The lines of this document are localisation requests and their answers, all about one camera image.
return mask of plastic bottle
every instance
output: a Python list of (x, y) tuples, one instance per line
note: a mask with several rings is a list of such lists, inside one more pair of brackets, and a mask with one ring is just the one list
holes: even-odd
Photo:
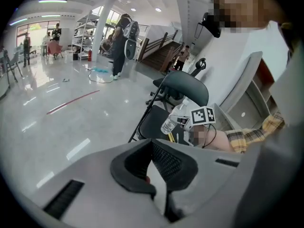
[[(184, 116), (186, 114), (186, 110), (187, 110), (187, 105), (188, 105), (189, 101), (188, 100), (183, 100), (183, 102), (179, 105), (177, 105), (176, 107), (174, 107), (174, 109), (172, 110), (172, 112), (170, 113), (170, 115), (175, 115), (175, 116)], [(169, 134), (172, 132), (172, 130), (176, 127), (177, 123), (172, 121), (168, 116), (168, 118), (166, 119), (166, 121), (162, 124), (161, 126), (161, 131), (163, 134)]]

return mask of glossy floor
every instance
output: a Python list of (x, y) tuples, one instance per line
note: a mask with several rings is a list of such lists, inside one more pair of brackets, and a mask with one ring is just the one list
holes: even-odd
[[(26, 196), (79, 158), (130, 138), (151, 98), (149, 92), (156, 90), (152, 78), (161, 75), (129, 61), (119, 80), (90, 81), (87, 68), (111, 71), (108, 61), (37, 57), (22, 69), (23, 78), (16, 71), (18, 83), (11, 78), (12, 87), (0, 101), (0, 161), (14, 187)], [(92, 72), (90, 77), (111, 80), (110, 73)]]

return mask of staircase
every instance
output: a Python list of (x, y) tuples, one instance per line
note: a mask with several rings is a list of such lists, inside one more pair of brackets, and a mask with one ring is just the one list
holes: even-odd
[(170, 48), (178, 48), (179, 46), (179, 43), (173, 41), (157, 50), (156, 52), (153, 52), (151, 55), (147, 56), (143, 61), (141, 61), (141, 63), (153, 67), (156, 70), (160, 70), (168, 52), (170, 51)]

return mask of column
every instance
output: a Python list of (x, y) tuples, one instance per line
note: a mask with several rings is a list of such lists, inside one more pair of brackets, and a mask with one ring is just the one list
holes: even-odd
[(92, 46), (92, 61), (97, 60), (97, 54), (99, 51), (100, 41), (103, 36), (103, 31), (105, 27), (108, 15), (114, 5), (115, 0), (108, 0), (104, 4), (104, 8), (100, 14), (98, 24), (96, 26), (96, 31), (94, 34), (93, 46)]

